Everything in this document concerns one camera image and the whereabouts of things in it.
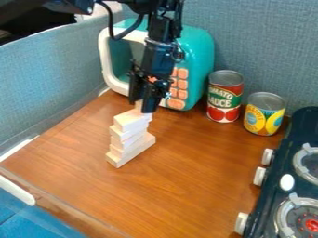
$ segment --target yellow label can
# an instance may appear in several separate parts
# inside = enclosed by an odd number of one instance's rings
[[[259,92],[249,96],[245,109],[244,127],[257,135],[271,136],[281,126],[285,101],[272,93]]]

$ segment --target black stove top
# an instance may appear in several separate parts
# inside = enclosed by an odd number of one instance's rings
[[[254,178],[261,194],[254,211],[240,213],[244,237],[318,238],[318,107],[295,112],[277,151],[267,149]]]

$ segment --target wooden block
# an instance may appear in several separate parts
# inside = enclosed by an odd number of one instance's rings
[[[143,126],[149,123],[149,117],[144,116],[138,110],[130,110],[128,112],[116,115],[113,118],[113,123],[122,131],[127,132],[136,127]]]
[[[147,142],[147,137],[149,137],[149,135],[151,134],[149,132],[146,132],[143,137],[136,140],[134,143],[126,147],[124,150],[111,144],[110,146],[111,153],[117,157],[124,158],[125,156],[127,156],[128,154],[136,150],[138,147],[145,144]]]
[[[115,156],[114,154],[112,154],[111,152],[107,152],[106,153],[106,160],[114,167],[119,168],[119,167],[123,166],[124,164],[128,163],[130,160],[135,158],[140,153],[146,151],[154,143],[155,143],[155,136],[153,136],[152,134],[147,134],[145,143],[142,146],[135,149],[134,151],[132,151],[127,156],[125,156],[123,158],[119,158],[119,157]]]
[[[127,147],[129,147],[131,144],[133,144],[137,139],[140,139],[142,136],[144,136],[146,132],[142,131],[135,136],[132,136],[129,139],[125,139],[123,141],[120,141],[119,139],[116,139],[115,137],[111,137],[111,144],[115,147],[117,147],[120,150],[124,150]]]
[[[135,102],[135,110],[141,112],[143,100]],[[152,113],[143,113],[143,116],[150,122],[152,120]]]
[[[137,135],[137,134],[140,134],[140,133],[146,133],[147,132],[147,127],[148,127],[148,124],[146,125],[143,125],[141,127],[137,127],[133,130],[129,130],[127,132],[121,132],[117,126],[115,125],[112,125],[110,127],[110,133],[111,133],[111,136],[114,137],[115,139],[117,140],[120,140],[120,141],[124,141],[126,139],[130,139],[131,137]]]

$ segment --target toy microwave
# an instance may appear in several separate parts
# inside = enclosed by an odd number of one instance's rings
[[[124,20],[114,25],[115,34],[121,33],[135,22]],[[113,41],[108,28],[99,35],[99,52],[106,84],[115,92],[128,95],[131,60],[141,63],[144,39],[147,37],[147,21],[123,40]],[[184,26],[178,43],[185,52],[185,59],[177,63],[171,75],[171,99],[162,99],[160,106],[187,111],[203,96],[207,89],[207,77],[213,70],[214,42],[202,29]]]

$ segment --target wooden table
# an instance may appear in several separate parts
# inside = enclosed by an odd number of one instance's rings
[[[234,222],[258,199],[251,184],[262,152],[279,145],[285,124],[277,135],[259,137],[242,119],[209,121],[204,103],[189,112],[161,108],[149,128],[156,144],[115,169],[105,160],[108,128],[131,108],[109,91],[1,166],[122,236],[239,237]]]

